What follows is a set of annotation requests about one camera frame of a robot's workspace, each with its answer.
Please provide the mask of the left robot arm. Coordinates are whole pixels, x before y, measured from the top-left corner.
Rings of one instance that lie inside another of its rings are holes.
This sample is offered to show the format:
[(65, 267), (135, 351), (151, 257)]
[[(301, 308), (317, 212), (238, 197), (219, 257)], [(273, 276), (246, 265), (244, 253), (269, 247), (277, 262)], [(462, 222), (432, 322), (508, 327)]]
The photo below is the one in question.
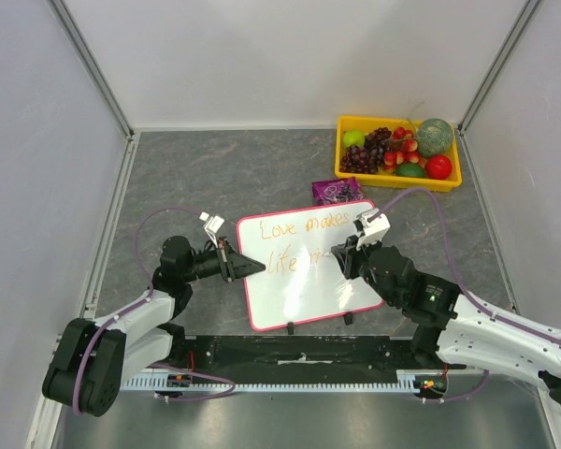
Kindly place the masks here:
[(195, 250), (183, 236), (167, 239), (149, 288), (117, 311), (70, 321), (53, 354), (41, 387), (44, 398), (76, 413), (103, 415), (121, 386), (148, 366), (175, 368), (186, 357), (171, 322), (187, 307), (193, 282), (220, 276), (234, 282), (266, 270), (220, 238)]

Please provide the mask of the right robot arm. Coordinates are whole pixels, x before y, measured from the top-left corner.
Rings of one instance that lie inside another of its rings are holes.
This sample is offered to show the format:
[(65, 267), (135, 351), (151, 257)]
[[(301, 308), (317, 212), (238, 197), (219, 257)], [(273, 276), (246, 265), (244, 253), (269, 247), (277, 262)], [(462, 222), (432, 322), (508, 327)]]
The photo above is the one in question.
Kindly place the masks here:
[(386, 305), (417, 325), (411, 361), (466, 366), (516, 378), (561, 405), (561, 329), (501, 309), (459, 285), (418, 270), (394, 246), (332, 248), (344, 277), (363, 280)]

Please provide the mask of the pink framed whiteboard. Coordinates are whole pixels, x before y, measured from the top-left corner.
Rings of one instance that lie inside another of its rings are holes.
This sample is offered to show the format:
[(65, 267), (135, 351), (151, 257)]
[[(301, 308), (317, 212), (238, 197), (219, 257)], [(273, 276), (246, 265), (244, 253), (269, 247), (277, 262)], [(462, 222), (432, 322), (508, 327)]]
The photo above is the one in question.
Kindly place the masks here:
[(368, 311), (382, 299), (362, 279), (347, 280), (336, 258), (323, 253), (356, 233), (356, 216), (369, 200), (244, 217), (239, 251), (266, 265), (244, 280), (250, 323), (256, 331), (301, 325), (347, 312)]

